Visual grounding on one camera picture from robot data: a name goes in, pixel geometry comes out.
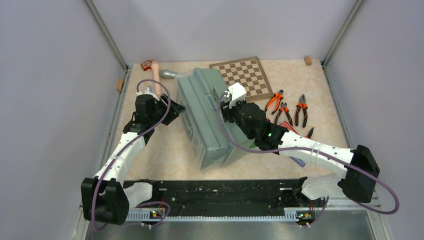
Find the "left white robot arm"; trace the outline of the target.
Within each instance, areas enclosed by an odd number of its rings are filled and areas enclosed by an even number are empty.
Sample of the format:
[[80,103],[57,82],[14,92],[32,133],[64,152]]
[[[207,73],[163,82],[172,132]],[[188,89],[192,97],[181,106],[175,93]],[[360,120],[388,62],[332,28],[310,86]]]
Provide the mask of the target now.
[[124,126],[121,138],[112,155],[94,175],[81,183],[83,216],[88,221],[122,225],[138,204],[154,207],[160,202],[160,193],[152,184],[137,182],[124,187],[127,174],[136,157],[148,144],[157,125],[169,125],[185,107],[153,93],[138,95],[135,111]]

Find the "green plastic tool box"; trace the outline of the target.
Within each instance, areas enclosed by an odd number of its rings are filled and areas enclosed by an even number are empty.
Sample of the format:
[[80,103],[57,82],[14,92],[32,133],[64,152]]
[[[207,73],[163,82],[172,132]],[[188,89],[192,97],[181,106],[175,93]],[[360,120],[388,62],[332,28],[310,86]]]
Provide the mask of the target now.
[[219,71],[194,68],[178,73],[174,80],[176,102],[185,107],[182,122],[200,169],[224,167],[246,156],[248,152],[225,138],[216,119],[219,97],[228,89]]

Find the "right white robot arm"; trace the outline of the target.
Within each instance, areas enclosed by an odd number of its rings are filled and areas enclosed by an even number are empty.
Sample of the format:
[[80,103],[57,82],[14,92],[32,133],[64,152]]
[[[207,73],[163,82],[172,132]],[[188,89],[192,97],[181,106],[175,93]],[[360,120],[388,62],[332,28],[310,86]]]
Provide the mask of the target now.
[[380,169],[365,146],[341,148],[301,136],[270,122],[257,104],[244,100],[201,108],[196,117],[190,107],[173,102],[161,116],[165,125],[177,117],[186,121],[192,146],[200,150],[202,167],[216,161],[225,164],[247,153],[272,153],[329,170],[329,175],[302,180],[300,188],[293,192],[293,200],[299,206],[321,197],[343,195],[357,203],[372,199]]

